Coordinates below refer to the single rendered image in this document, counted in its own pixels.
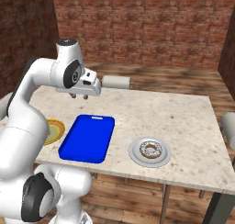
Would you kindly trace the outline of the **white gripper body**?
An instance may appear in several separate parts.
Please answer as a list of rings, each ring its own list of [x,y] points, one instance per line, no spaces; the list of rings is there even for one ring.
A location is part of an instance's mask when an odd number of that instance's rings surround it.
[[[56,88],[59,93],[68,93],[72,95],[91,95],[98,96],[101,94],[101,84],[98,78],[92,85],[79,85],[76,84],[70,89]]]

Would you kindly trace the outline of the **blue tray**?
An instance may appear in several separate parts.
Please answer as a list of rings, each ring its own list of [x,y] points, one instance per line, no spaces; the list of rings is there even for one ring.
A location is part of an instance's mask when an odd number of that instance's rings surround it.
[[[114,127],[115,119],[112,117],[79,115],[58,149],[60,158],[66,161],[102,163]]]

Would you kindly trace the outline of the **grey cylindrical chair back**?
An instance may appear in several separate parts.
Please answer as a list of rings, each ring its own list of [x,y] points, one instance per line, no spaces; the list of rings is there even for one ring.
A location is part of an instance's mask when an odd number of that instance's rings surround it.
[[[102,86],[106,88],[130,89],[130,78],[126,76],[104,75]]]
[[[235,112],[225,113],[220,122],[229,146],[235,151]]]
[[[7,106],[11,96],[12,93],[9,93],[0,99],[0,121],[6,117]]]

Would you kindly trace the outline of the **yellow plate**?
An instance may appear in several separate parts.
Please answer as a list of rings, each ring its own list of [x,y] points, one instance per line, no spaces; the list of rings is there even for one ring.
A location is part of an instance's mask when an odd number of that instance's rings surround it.
[[[52,144],[53,142],[59,140],[65,132],[64,124],[58,119],[49,118],[48,124],[50,132],[47,139],[44,142],[45,145]]]

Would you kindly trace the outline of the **grey plate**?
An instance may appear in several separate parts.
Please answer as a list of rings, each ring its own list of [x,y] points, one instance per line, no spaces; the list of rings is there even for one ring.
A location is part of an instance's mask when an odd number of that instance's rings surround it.
[[[153,140],[160,143],[162,146],[162,155],[156,159],[148,159],[141,155],[140,145],[142,142],[147,140]],[[164,166],[171,160],[171,149],[170,147],[162,140],[155,139],[153,137],[142,137],[134,140],[129,145],[129,157],[138,165],[149,168],[158,168]]]

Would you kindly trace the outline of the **brown sprinkled donut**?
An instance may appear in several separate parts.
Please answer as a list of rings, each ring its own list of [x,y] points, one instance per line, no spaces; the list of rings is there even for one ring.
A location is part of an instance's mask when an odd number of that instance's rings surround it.
[[[148,159],[156,159],[162,155],[162,146],[159,142],[147,140],[140,145],[140,153]]]

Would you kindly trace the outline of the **wooden table leg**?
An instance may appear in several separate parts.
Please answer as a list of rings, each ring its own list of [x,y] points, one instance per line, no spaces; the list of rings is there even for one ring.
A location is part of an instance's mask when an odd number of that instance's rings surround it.
[[[162,212],[160,217],[160,224],[164,224],[170,192],[171,192],[170,185],[162,185]]]

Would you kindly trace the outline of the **dark table leg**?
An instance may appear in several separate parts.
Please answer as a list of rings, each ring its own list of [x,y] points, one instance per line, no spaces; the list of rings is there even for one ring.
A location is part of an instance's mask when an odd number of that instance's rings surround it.
[[[226,224],[235,206],[235,196],[214,193],[202,224]]]

